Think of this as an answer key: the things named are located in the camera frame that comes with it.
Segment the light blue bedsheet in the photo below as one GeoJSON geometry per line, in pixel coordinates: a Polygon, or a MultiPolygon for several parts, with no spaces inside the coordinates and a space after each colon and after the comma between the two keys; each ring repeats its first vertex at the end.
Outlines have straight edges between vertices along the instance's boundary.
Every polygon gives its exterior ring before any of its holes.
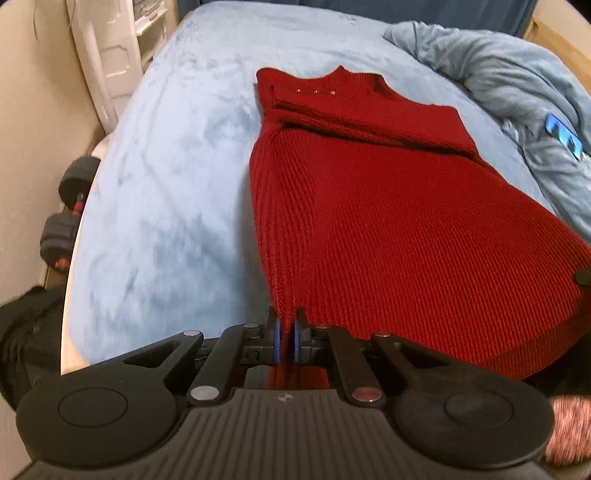
{"type": "Polygon", "coordinates": [[[457,108],[482,158],[552,210],[514,141],[465,90],[384,39],[387,25],[250,2],[198,8],[156,58],[121,119],[86,205],[70,275],[74,344],[90,362],[186,329],[218,336],[264,320],[248,161],[255,73],[344,66],[400,94],[457,108]]]}

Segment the white drawer unit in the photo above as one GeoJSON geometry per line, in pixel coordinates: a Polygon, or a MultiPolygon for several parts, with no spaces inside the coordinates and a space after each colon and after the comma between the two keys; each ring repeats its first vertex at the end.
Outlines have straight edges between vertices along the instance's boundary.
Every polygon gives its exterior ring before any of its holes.
{"type": "Polygon", "coordinates": [[[67,0],[80,64],[111,133],[167,40],[164,0],[67,0]]]}

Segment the light blue blanket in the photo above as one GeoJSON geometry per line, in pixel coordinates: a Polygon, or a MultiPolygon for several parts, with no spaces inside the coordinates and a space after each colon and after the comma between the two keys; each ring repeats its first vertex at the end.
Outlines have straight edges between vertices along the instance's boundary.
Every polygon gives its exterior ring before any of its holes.
{"type": "MultiPolygon", "coordinates": [[[[264,320],[269,297],[248,189],[262,67],[300,77],[339,65],[377,72],[416,102],[454,106],[482,158],[553,210],[501,123],[464,88],[385,40],[387,29],[332,11],[250,2],[191,14],[131,100],[86,205],[67,314],[88,361],[186,329],[212,337],[264,320]]],[[[416,38],[412,28],[404,35],[408,45],[416,38]]],[[[521,47],[525,60],[528,46],[521,47]]]]}
{"type": "Polygon", "coordinates": [[[591,153],[591,97],[552,52],[501,33],[403,22],[385,38],[457,80],[503,122],[554,211],[591,245],[591,163],[577,160],[544,129],[548,113],[591,153]]]}

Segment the red knit sweater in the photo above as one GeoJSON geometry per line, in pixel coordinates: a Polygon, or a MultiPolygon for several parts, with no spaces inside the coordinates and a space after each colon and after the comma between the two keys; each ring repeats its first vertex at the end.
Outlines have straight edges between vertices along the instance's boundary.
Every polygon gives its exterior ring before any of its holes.
{"type": "Polygon", "coordinates": [[[285,326],[389,330],[524,378],[591,324],[591,249],[484,162],[457,111],[381,76],[257,73],[261,261],[285,326]]]}

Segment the black dumbbell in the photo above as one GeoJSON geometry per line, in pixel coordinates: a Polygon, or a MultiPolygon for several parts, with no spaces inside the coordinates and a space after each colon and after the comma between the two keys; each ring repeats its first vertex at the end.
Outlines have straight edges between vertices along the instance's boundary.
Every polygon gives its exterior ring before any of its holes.
{"type": "Polygon", "coordinates": [[[61,201],[72,212],[51,215],[43,227],[41,258],[51,268],[59,271],[70,268],[80,217],[99,163],[100,159],[96,157],[80,157],[72,162],[61,178],[58,192],[61,201]]]}

